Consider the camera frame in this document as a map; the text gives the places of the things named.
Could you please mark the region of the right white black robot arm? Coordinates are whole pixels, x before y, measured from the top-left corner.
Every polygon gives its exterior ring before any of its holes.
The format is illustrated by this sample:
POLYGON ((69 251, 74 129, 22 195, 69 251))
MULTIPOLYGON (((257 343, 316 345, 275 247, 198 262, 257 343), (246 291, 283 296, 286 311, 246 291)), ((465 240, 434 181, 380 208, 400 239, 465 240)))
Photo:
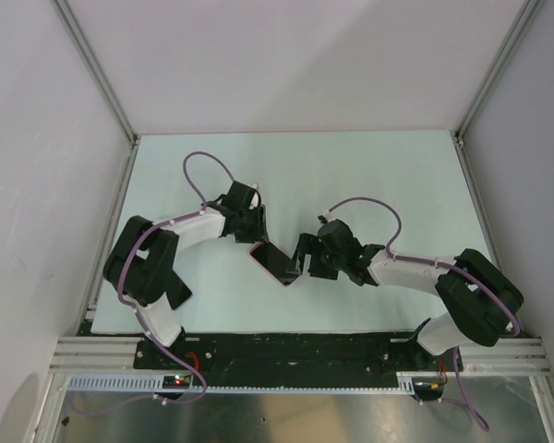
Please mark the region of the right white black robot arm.
POLYGON ((408 347, 410 363, 421 370, 436 364, 441 354, 475 343, 494 346, 524 302, 521 292, 479 251, 466 248, 455 257, 409 257, 384 245, 363 245, 349 226, 328 221, 315 234, 299 235, 287 276, 304 272, 337 280, 344 273, 358 286, 397 286, 437 296, 447 312, 425 321, 408 347))

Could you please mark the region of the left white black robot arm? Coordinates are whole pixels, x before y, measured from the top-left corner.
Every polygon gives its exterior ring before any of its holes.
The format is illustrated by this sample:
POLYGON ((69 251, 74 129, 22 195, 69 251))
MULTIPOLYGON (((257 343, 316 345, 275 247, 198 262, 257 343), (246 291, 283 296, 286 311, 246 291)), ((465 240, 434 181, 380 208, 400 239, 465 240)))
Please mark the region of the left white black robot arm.
POLYGON ((254 185, 234 181, 227 193, 182 216, 153 222, 131 217, 105 261, 102 275, 129 306, 150 340, 157 342, 154 357, 167 368, 186 359, 178 340, 183 327, 175 311, 192 291, 174 271, 176 255, 197 244, 232 236, 237 243, 269 239, 265 206, 254 185))

